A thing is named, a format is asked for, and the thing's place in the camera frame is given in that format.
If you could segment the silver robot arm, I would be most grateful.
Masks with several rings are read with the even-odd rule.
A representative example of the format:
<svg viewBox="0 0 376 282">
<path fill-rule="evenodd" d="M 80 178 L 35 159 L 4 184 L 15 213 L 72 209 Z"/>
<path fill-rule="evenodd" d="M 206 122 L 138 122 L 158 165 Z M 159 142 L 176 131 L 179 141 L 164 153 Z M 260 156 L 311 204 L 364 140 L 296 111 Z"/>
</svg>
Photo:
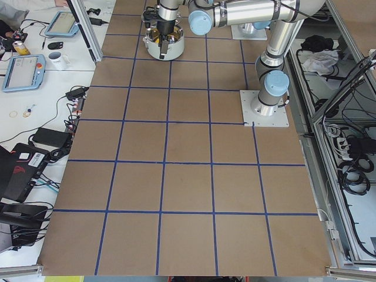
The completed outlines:
<svg viewBox="0 0 376 282">
<path fill-rule="evenodd" d="M 180 6 L 189 10 L 190 30 L 205 35 L 213 28 L 229 26 L 234 39 L 267 41 L 267 47 L 256 60 L 261 89 L 250 103 L 259 116 L 272 116 L 286 94 L 289 79 L 283 63 L 290 42 L 300 24 L 323 6 L 323 1 L 158 1 L 144 11 L 146 25 L 156 24 L 159 32 L 160 58 L 168 54 L 167 37 L 174 31 Z"/>
</svg>

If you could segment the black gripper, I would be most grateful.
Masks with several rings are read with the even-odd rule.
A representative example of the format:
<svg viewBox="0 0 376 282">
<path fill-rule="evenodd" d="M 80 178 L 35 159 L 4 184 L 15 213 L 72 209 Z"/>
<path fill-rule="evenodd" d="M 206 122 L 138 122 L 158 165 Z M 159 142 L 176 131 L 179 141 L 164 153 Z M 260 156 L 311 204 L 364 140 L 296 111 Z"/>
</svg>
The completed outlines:
<svg viewBox="0 0 376 282">
<path fill-rule="evenodd" d="M 157 20 L 157 30 L 159 31 L 159 36 L 157 43 L 159 44 L 160 54 L 159 59 L 164 60 L 169 47 L 169 41 L 165 40 L 169 34 L 174 31 L 175 20 L 167 21 L 165 19 L 159 18 Z"/>
</svg>

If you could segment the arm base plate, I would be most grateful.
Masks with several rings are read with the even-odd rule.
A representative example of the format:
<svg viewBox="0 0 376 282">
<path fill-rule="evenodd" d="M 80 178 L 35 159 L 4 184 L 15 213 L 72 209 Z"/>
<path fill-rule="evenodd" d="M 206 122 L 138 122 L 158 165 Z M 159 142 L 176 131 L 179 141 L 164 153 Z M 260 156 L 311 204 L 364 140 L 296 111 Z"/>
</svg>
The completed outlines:
<svg viewBox="0 0 376 282">
<path fill-rule="evenodd" d="M 259 90 L 241 90 L 240 101 L 245 126 L 289 127 L 282 98 L 277 105 L 266 106 L 259 101 Z"/>
<path fill-rule="evenodd" d="M 266 41 L 266 28 L 269 22 L 245 23 L 232 25 L 232 38 L 237 40 Z"/>
</svg>

